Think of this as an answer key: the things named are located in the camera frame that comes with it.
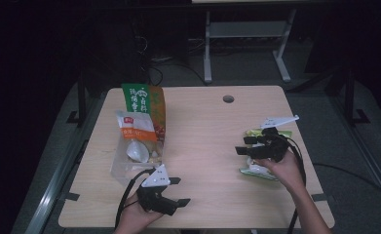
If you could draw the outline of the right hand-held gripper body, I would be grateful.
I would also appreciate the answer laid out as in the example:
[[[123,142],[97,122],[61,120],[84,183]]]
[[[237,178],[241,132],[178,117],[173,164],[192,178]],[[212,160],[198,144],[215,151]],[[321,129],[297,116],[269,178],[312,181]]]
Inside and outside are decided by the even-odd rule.
[[[252,159],[271,159],[280,162],[284,159],[289,149],[298,157],[299,152],[288,142],[286,136],[282,136],[277,128],[281,125],[294,122],[299,119],[298,115],[292,117],[268,117],[261,125],[261,136],[257,138],[259,146],[251,149]]]

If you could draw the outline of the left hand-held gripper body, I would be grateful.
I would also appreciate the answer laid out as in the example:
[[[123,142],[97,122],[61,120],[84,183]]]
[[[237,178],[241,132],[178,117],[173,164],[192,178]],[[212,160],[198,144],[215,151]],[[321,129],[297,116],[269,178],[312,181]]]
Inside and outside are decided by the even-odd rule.
[[[165,198],[162,192],[172,185],[164,164],[146,178],[138,187],[136,194],[139,204],[146,211],[153,211],[163,215],[173,215],[178,208],[177,201]]]

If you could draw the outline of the light green snack packet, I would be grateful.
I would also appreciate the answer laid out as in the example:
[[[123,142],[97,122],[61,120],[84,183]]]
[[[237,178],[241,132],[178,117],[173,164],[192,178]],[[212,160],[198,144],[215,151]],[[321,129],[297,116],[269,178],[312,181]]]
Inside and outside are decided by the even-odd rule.
[[[244,137],[260,137],[261,136],[261,132],[262,132],[261,129],[248,130],[248,131],[246,131],[246,135]],[[287,138],[290,138],[291,135],[292,135],[291,131],[279,131],[278,130],[278,132],[282,136],[287,137]],[[255,146],[259,146],[259,143],[257,143],[257,144],[245,144],[242,147],[248,147],[248,148],[252,149]],[[242,155],[242,156],[247,156],[248,157],[247,158],[247,165],[248,166],[246,168],[244,168],[244,169],[240,169],[240,172],[242,174],[249,175],[249,176],[259,176],[259,177],[267,178],[267,179],[270,179],[270,180],[276,180],[277,179],[268,169],[266,169],[263,166],[257,165],[255,163],[256,159],[252,159],[251,155]]]

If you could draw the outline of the clear plastic container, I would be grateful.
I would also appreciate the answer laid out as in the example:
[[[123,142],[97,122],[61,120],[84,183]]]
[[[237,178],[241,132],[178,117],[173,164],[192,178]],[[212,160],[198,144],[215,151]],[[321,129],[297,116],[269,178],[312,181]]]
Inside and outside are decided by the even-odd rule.
[[[164,154],[164,142],[157,140],[163,144],[163,154]],[[111,175],[117,179],[121,184],[127,185],[131,179],[133,179],[139,172],[147,169],[153,169],[160,166],[158,163],[137,163],[132,161],[126,154],[127,144],[122,138],[121,131],[120,137],[115,151],[115,156],[113,158],[113,163],[110,169]]]

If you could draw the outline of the white and orange snack packet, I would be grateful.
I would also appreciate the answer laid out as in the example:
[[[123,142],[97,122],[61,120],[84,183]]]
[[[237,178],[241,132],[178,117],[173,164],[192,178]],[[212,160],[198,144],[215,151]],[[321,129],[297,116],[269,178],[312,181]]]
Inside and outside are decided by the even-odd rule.
[[[127,149],[127,156],[137,163],[148,163],[157,145],[150,115],[140,112],[116,111],[121,135]]]

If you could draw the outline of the large green and red snack packet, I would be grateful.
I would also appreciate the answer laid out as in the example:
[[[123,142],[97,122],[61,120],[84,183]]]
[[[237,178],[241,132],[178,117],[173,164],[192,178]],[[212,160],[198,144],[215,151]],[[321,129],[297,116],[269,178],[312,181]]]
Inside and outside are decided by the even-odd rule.
[[[129,112],[147,113],[152,120],[157,140],[166,136],[166,105],[160,87],[145,84],[123,84],[126,108]]]

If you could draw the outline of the person's right hand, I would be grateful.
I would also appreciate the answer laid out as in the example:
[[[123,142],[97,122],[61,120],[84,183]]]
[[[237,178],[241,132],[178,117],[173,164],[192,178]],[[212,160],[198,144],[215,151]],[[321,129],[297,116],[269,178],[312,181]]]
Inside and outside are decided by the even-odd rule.
[[[289,150],[280,162],[265,159],[262,165],[275,175],[288,191],[304,186],[297,160]]]

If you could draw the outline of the person's left hand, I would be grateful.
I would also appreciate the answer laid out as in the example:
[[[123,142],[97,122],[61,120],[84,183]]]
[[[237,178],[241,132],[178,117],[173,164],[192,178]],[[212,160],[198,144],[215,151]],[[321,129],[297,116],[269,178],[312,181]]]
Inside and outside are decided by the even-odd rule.
[[[134,194],[126,201],[119,223],[113,234],[139,234],[148,225],[161,218],[163,214],[157,212],[147,212],[137,201]]]

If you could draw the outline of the black metal stand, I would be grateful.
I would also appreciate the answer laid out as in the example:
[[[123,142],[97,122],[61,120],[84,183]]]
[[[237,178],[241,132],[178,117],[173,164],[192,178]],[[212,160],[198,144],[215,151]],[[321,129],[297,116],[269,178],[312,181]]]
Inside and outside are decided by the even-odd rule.
[[[81,128],[87,117],[86,86],[83,74],[80,74],[77,80],[77,101],[78,109],[70,112],[66,122]]]
[[[344,94],[344,117],[347,123],[353,127],[357,124],[369,124],[370,121],[362,109],[354,108],[355,75],[350,68],[343,71]]]

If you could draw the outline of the aluminium rail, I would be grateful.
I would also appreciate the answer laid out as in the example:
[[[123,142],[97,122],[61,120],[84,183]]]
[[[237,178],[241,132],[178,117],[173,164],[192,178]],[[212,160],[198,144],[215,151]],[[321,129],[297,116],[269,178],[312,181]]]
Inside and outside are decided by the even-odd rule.
[[[363,140],[362,135],[357,129],[359,124],[370,124],[370,121],[362,109],[347,110],[347,105],[342,103],[338,97],[330,97],[329,102],[335,112],[339,115],[342,125],[351,136],[355,146],[362,155],[365,164],[374,183],[381,190],[381,168],[376,161],[374,154],[369,149],[368,144]]]
[[[67,119],[72,113],[78,116],[81,107],[76,98],[65,100],[14,224],[14,234],[43,234],[101,107],[102,99],[88,97],[84,122],[69,123]]]

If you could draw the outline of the white metal frame stand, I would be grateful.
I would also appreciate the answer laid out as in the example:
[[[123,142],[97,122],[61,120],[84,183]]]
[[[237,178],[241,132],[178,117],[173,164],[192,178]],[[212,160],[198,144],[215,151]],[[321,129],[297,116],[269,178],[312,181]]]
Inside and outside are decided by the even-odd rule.
[[[204,81],[212,82],[210,40],[223,38],[279,38],[278,50],[273,52],[273,58],[279,69],[282,80],[291,81],[284,62],[284,51],[290,35],[296,10],[292,9],[286,20],[274,21],[212,21],[210,12],[206,13],[205,24],[205,52],[204,52]]]

